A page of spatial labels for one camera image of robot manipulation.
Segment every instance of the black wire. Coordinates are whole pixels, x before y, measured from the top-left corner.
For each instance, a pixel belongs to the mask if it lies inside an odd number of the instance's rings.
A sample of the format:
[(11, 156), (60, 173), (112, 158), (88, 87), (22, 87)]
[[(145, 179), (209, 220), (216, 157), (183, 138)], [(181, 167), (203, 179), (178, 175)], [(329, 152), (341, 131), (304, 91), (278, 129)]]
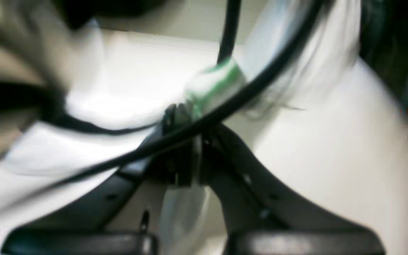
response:
[(225, 28), (221, 39), (217, 63), (225, 61), (232, 55), (237, 37), (238, 20), (240, 16), (241, 0), (228, 0), (226, 4)]
[(72, 130), (72, 131), (76, 131), (76, 132), (80, 132), (84, 134), (94, 134), (94, 135), (103, 134), (103, 135), (112, 135), (112, 136), (131, 134), (131, 133), (138, 132), (138, 131), (148, 129), (148, 128), (158, 125), (158, 122), (157, 122), (157, 123), (133, 127), (129, 129), (116, 129), (116, 130), (104, 129), (103, 127), (97, 126), (93, 123), (77, 119), (67, 113), (62, 114), (61, 116), (56, 117), (55, 119), (47, 120), (46, 122), (53, 126), (59, 127), (61, 129), (68, 129), (68, 130)]
[(288, 63), (293, 56), (303, 49), (308, 36), (311, 34), (313, 25), (317, 21), (319, 11), (326, 2), (327, 1), (323, 0), (314, 0), (300, 29), (287, 43), (284, 50), (280, 52), (279, 55), (277, 55), (267, 66), (267, 68), (265, 68), (262, 73), (259, 74), (252, 82), (250, 82), (240, 92), (227, 100), (213, 112), (203, 116), (201, 119), (195, 121), (189, 126), (185, 126), (182, 129), (165, 135), (157, 142), (147, 144), (143, 147), (139, 147), (133, 152), (129, 152), (117, 158), (88, 167), (76, 175), (57, 182), (53, 186), (58, 186), (73, 181), (80, 181), (86, 177), (101, 173), (107, 169), (115, 168), (120, 165), (145, 158), (154, 153), (161, 152), (162, 150), (168, 149), (177, 143), (183, 142), (198, 135), (204, 130), (214, 126), (217, 123), (220, 123), (225, 118), (235, 113), (239, 108), (250, 102), (256, 95), (268, 87), (275, 80), (278, 74), (288, 66)]

